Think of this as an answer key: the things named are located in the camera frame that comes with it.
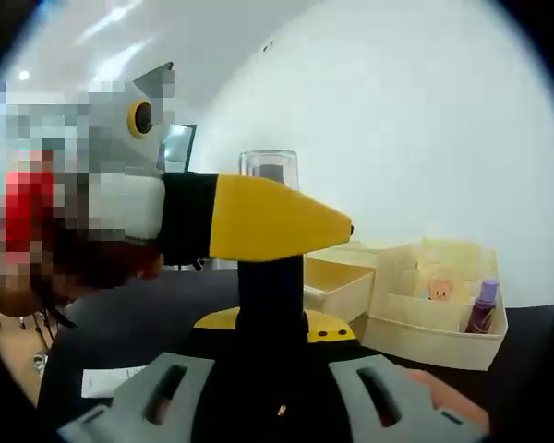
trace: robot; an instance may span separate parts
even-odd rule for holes
[[[239,308],[202,318],[177,353],[160,355],[116,390],[110,408],[98,406],[60,435],[107,443],[480,440],[482,428],[434,410],[426,386],[362,347],[342,320],[304,310],[304,254],[347,242],[347,216],[266,178],[157,168],[163,121],[154,105],[169,73],[172,64],[91,97],[82,155],[75,170],[58,170],[54,152],[54,197],[43,209],[60,223],[58,247],[83,236],[86,244],[154,244],[169,265],[237,260]],[[52,307],[49,282],[35,283]]]

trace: black table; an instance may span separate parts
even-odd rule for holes
[[[49,353],[37,408],[59,427],[107,399],[82,399],[84,369],[146,365],[176,349],[197,320],[238,303],[235,271],[163,272],[154,281],[78,300],[67,314],[78,327],[61,328]],[[491,415],[509,404],[537,362],[554,322],[554,305],[507,309],[509,332],[487,372],[422,368],[457,388]]]

